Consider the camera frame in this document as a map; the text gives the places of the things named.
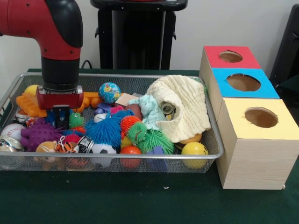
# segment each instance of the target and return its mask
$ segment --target black cable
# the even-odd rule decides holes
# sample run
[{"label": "black cable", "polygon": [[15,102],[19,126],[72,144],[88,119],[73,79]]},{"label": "black cable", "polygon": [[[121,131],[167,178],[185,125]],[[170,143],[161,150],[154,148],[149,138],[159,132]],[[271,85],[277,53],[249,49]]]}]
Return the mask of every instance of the black cable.
[{"label": "black cable", "polygon": [[81,66],[82,69],[85,67],[86,63],[88,63],[90,69],[93,69],[93,66],[92,66],[92,64],[90,63],[89,60],[85,60],[85,61],[83,62],[82,66]]}]

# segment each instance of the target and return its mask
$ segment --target wooden box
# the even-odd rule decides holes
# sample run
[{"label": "wooden box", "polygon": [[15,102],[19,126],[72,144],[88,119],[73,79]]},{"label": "wooden box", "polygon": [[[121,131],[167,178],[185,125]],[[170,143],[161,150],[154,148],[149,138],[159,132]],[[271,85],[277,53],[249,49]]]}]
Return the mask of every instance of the wooden box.
[{"label": "wooden box", "polygon": [[213,68],[260,69],[253,53],[246,46],[204,46],[199,77],[209,87]]},{"label": "wooden box", "polygon": [[299,154],[299,128],[280,99],[223,98],[217,160],[224,189],[282,189]]},{"label": "wooden box", "polygon": [[262,69],[212,69],[208,94],[218,120],[223,97],[280,99]]}]

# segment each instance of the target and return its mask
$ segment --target metal basket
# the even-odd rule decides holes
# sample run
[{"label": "metal basket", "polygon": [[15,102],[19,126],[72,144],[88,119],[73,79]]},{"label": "metal basket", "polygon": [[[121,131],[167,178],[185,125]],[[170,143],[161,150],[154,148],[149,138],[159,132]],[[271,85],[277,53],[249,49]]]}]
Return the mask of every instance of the metal basket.
[{"label": "metal basket", "polygon": [[[80,74],[79,84],[84,91],[97,92],[103,83],[114,82],[122,92],[145,94],[148,87],[161,77],[163,76]],[[0,101],[1,129],[12,123],[14,119],[18,109],[15,102],[16,97],[32,84],[43,84],[41,74],[21,74],[11,84]],[[179,150],[176,150],[174,155],[0,152],[0,170],[205,173],[214,160],[222,156],[224,149],[208,97],[206,97],[206,106],[212,129],[203,133],[202,143],[208,149],[209,155],[180,155]],[[85,120],[91,119],[93,113],[93,109],[85,109],[83,112]],[[74,161],[81,165],[72,166]],[[192,164],[201,168],[189,168]]]}]

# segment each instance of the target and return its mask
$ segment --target circular hole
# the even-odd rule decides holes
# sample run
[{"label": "circular hole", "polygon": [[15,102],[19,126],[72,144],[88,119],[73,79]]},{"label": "circular hole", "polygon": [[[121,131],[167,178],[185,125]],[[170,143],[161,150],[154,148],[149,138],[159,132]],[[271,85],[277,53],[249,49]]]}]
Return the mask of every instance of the circular hole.
[{"label": "circular hole", "polygon": [[223,51],[220,53],[219,57],[226,62],[236,63],[243,60],[243,57],[239,55],[237,52],[233,52],[230,50]]},{"label": "circular hole", "polygon": [[261,83],[245,74],[233,74],[227,78],[228,84],[236,90],[243,92],[257,91],[261,87]]},{"label": "circular hole", "polygon": [[278,123],[277,116],[272,111],[262,107],[249,108],[245,112],[245,118],[252,124],[264,128],[274,127]]}]

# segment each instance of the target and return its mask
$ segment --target light blue cloth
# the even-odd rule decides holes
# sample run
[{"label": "light blue cloth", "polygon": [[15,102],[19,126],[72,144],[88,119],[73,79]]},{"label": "light blue cloth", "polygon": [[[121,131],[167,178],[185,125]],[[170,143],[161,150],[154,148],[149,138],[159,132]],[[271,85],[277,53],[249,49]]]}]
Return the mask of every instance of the light blue cloth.
[{"label": "light blue cloth", "polygon": [[144,95],[139,99],[132,99],[128,104],[138,104],[143,115],[142,122],[145,123],[147,129],[159,130],[156,121],[166,120],[158,102],[153,96]]}]

